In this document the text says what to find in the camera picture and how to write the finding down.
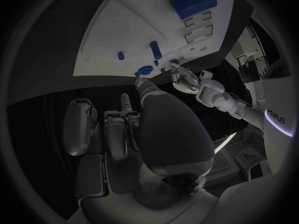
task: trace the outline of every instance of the led light strip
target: led light strip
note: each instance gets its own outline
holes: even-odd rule
[[[268,116],[267,110],[265,111],[265,117],[266,119],[275,127],[277,128],[279,131],[281,131],[282,133],[286,134],[287,136],[293,137],[293,134],[286,132],[285,130],[283,130],[282,128],[280,128],[279,126],[277,126]]]
[[[236,133],[233,133],[232,135],[228,136],[228,138],[218,147],[215,149],[215,154],[221,149],[223,148],[234,136]]]

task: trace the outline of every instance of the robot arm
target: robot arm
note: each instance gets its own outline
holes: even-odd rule
[[[207,107],[216,107],[220,111],[228,112],[234,118],[244,119],[255,127],[264,130],[264,114],[248,107],[242,100],[234,99],[226,91],[224,86],[212,80],[213,74],[202,71],[199,79],[186,68],[172,61],[171,75],[173,86],[184,93],[195,94],[197,101]]]

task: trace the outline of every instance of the blue object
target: blue object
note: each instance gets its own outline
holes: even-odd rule
[[[162,54],[160,52],[160,48],[158,46],[158,43],[156,41],[153,41],[149,45],[151,47],[151,51],[153,53],[154,58],[156,60],[161,59],[162,58]]]
[[[125,55],[122,52],[119,52],[119,60],[122,61],[125,59]]]
[[[178,60],[176,59],[173,59],[171,62],[178,65]]]
[[[152,71],[153,71],[152,66],[143,66],[138,70],[138,74],[146,76],[146,75],[150,74]]]
[[[217,6],[217,0],[171,0],[171,6],[182,20]]]

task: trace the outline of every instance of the glowing light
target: glowing light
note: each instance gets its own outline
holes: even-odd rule
[[[215,149],[215,154],[221,149],[223,148],[234,136],[236,133],[233,133],[232,135],[228,136],[228,138],[218,147]]]
[[[282,133],[286,134],[287,136],[293,137],[293,135],[291,133],[286,132],[285,130],[283,130],[282,128],[280,128],[277,124],[275,124],[268,116],[267,111],[265,111],[265,117],[266,119],[275,127],[277,128],[279,131],[281,131]]]

